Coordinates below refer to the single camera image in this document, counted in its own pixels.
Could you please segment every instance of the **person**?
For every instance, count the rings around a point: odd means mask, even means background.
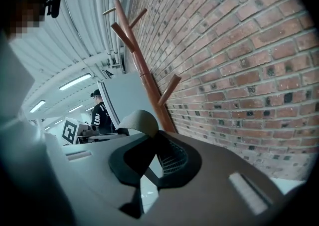
[[[92,94],[96,106],[94,106],[92,111],[92,123],[91,125],[95,125],[100,134],[110,134],[112,133],[112,121],[106,110],[104,102],[101,97],[100,91],[97,89]]]

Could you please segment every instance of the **brick wall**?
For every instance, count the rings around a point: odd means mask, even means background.
[[[271,177],[305,179],[319,151],[319,59],[300,0],[133,0],[131,19],[179,133]],[[128,58],[126,67],[135,70]]]

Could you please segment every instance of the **fluorescent light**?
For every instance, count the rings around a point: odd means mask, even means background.
[[[75,107],[74,109],[72,109],[71,111],[69,111],[69,112],[73,112],[73,111],[75,111],[76,109],[79,109],[80,107],[82,107],[83,105],[79,105],[78,107]]]
[[[30,111],[30,113],[34,113],[37,109],[39,109],[42,105],[44,105],[45,104],[45,101],[44,100],[41,100],[36,106],[34,106],[32,109],[31,109],[31,111]]]
[[[61,121],[62,121],[62,120],[59,120],[58,122],[55,122],[54,124],[55,124],[55,125],[56,125],[56,124],[59,124]]]
[[[69,88],[69,87],[71,87],[71,86],[73,86],[73,85],[75,85],[75,84],[77,84],[77,83],[79,83],[79,82],[81,82],[83,80],[91,78],[91,77],[92,77],[92,75],[90,73],[87,73],[87,74],[85,74],[83,76],[80,76],[79,78],[76,78],[75,80],[72,80],[72,81],[64,84],[62,87],[59,87],[59,89],[60,90],[65,90],[65,89],[67,89],[67,88]]]

